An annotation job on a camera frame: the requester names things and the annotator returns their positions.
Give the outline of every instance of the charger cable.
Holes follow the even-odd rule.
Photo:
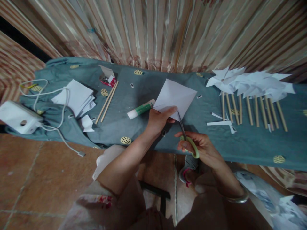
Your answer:
[[[22,91],[21,86],[22,86],[22,85],[25,85],[25,84],[27,84],[27,83],[35,82],[35,81],[46,81],[46,83],[45,83],[45,85],[42,87],[42,89],[38,92],[38,94],[33,94],[33,95],[27,95],[27,94],[25,94],[25,93]],[[59,133],[59,135],[60,135],[61,139],[63,140],[63,142],[67,145],[67,147],[69,147],[72,151],[75,151],[79,156],[84,157],[84,156],[85,156],[85,153],[84,153],[84,152],[82,152],[82,151],[79,152],[79,151],[77,151],[77,150],[75,150],[74,148],[72,148],[72,147],[69,146],[69,144],[68,144],[68,143],[66,142],[66,140],[64,139],[64,137],[63,137],[61,131],[59,130],[59,128],[62,126],[62,124],[63,124],[63,122],[64,122],[65,107],[67,106],[68,100],[69,100],[69,89],[67,89],[66,87],[63,87],[63,88],[61,88],[61,89],[57,89],[57,90],[54,90],[54,91],[52,91],[52,92],[42,93],[43,90],[46,88],[47,85],[48,85],[48,80],[46,80],[46,79],[36,79],[36,80],[25,81],[25,82],[23,82],[23,83],[21,83],[21,84],[19,85],[19,91],[20,91],[24,96],[27,96],[27,97],[34,97],[34,96],[35,96],[35,97],[36,97],[36,100],[35,100],[35,102],[34,102],[34,104],[33,104],[33,110],[34,110],[36,113],[37,113],[36,104],[37,104],[37,102],[38,102],[38,98],[39,98],[40,95],[53,94],[53,93],[56,93],[56,92],[58,92],[58,91],[63,91],[63,90],[66,91],[66,100],[65,100],[65,104],[64,104],[63,109],[62,109],[62,119],[61,119],[61,122],[60,122],[60,124],[58,125],[58,127],[52,127],[52,126],[49,126],[49,125],[45,125],[45,124],[43,124],[43,123],[40,123],[38,126],[41,127],[42,129],[46,130],[46,131],[55,131],[55,130],[56,130],[56,131]]]

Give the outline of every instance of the shoe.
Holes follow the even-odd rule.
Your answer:
[[[185,174],[189,170],[193,170],[195,172],[198,172],[198,160],[195,159],[192,155],[186,155],[185,156],[185,165],[184,167],[179,171],[179,179],[186,184],[187,187],[191,184],[191,182],[187,181],[185,178]]]

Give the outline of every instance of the bamboo skewer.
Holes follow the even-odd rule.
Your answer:
[[[240,110],[240,124],[242,124],[242,99],[241,99],[241,94],[239,95],[239,110]]]
[[[102,116],[100,122],[102,122],[103,119],[104,119],[105,116],[106,116],[106,112],[107,112],[107,110],[108,110],[108,108],[109,108],[110,102],[111,102],[111,100],[112,100],[112,98],[113,98],[113,95],[114,95],[114,93],[115,93],[115,90],[116,90],[116,88],[117,88],[117,85],[118,85],[118,81],[116,82],[116,85],[114,86],[114,90],[113,90],[113,92],[112,92],[112,95],[111,95],[111,97],[110,97],[110,100],[109,100],[109,102],[108,102],[108,105],[106,106],[106,110],[105,110],[105,112],[103,113],[103,116]]]
[[[228,106],[228,112],[229,112],[229,116],[230,116],[230,121],[231,121],[231,123],[233,123],[228,93],[226,93],[226,101],[227,101],[227,106]]]
[[[284,114],[282,113],[282,110],[281,110],[279,101],[277,101],[276,104],[277,104],[277,108],[278,108],[278,111],[279,111],[279,115],[280,115],[280,118],[281,118],[281,121],[282,121],[282,125],[284,126],[285,132],[287,132],[287,131],[288,131],[288,128],[287,128],[286,121],[285,121],[285,118],[284,118]]]
[[[246,103],[247,103],[247,109],[248,109],[248,116],[249,116],[250,125],[254,125],[253,117],[252,117],[252,111],[250,109],[250,103],[249,103],[249,97],[248,96],[246,97]]]
[[[113,93],[113,90],[114,90],[114,87],[111,89],[111,92],[110,92],[109,96],[107,97],[106,102],[105,102],[105,104],[103,105],[103,107],[102,107],[102,109],[101,109],[101,111],[100,111],[100,113],[99,113],[99,115],[98,115],[98,117],[97,117],[97,120],[96,120],[95,124],[98,123],[98,121],[99,121],[99,119],[100,119],[100,116],[102,115],[102,112],[103,112],[103,110],[104,110],[104,108],[105,108],[105,106],[106,106],[106,103],[108,102],[108,100],[109,100],[111,94]]]
[[[276,128],[279,128],[276,112],[275,112],[274,105],[273,105],[273,102],[272,102],[271,98],[269,98],[269,102],[270,102],[273,118],[274,118],[274,121],[275,121],[275,126],[276,126]]]
[[[256,95],[254,97],[255,97],[256,126],[259,127],[258,100]]]
[[[223,110],[223,121],[225,121],[225,100],[224,100],[224,92],[222,92],[222,110]]]
[[[271,116],[271,110],[270,110],[269,101],[268,101],[268,98],[267,98],[266,95],[264,96],[264,100],[265,100],[266,109],[268,111],[268,117],[269,117],[271,130],[274,131],[274,124],[273,124],[273,120],[272,120],[272,116]]]
[[[261,106],[261,112],[262,112],[264,127],[267,129],[268,128],[268,121],[266,120],[266,114],[265,114],[265,110],[264,110],[264,104],[263,104],[263,101],[262,101],[262,96],[260,96],[259,98],[260,98],[260,106]]]
[[[234,95],[233,94],[231,94],[231,98],[232,98],[232,103],[233,103],[233,108],[234,108],[234,115],[236,117],[237,125],[240,125],[239,117],[237,115],[237,106],[236,106],[236,102],[234,100]]]

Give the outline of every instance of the silver bangle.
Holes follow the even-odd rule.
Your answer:
[[[245,203],[245,202],[247,202],[247,200],[249,199],[248,191],[247,191],[247,189],[245,188],[245,186],[244,186],[243,184],[241,184],[240,181],[239,181],[239,183],[240,183],[241,187],[242,187],[243,190],[244,190],[243,196],[238,197],[238,198],[229,198],[229,197],[223,196],[222,194],[221,194],[221,196],[222,196],[225,200],[229,201],[230,203]]]

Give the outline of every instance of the scissors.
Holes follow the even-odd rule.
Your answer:
[[[178,117],[179,117],[179,123],[180,123],[181,131],[182,131],[182,134],[183,134],[183,135],[180,137],[180,140],[181,140],[181,141],[188,141],[188,142],[190,142],[190,144],[193,146],[193,149],[194,149],[194,151],[195,151],[195,154],[194,154],[194,153],[191,153],[191,154],[192,154],[192,156],[193,156],[194,158],[198,159],[198,158],[199,158],[198,149],[197,149],[197,147],[196,147],[194,141],[193,141],[190,137],[186,136],[186,134],[185,134],[185,129],[183,128],[183,124],[182,124],[181,117],[180,117],[178,111],[177,111],[177,113],[178,113]]]

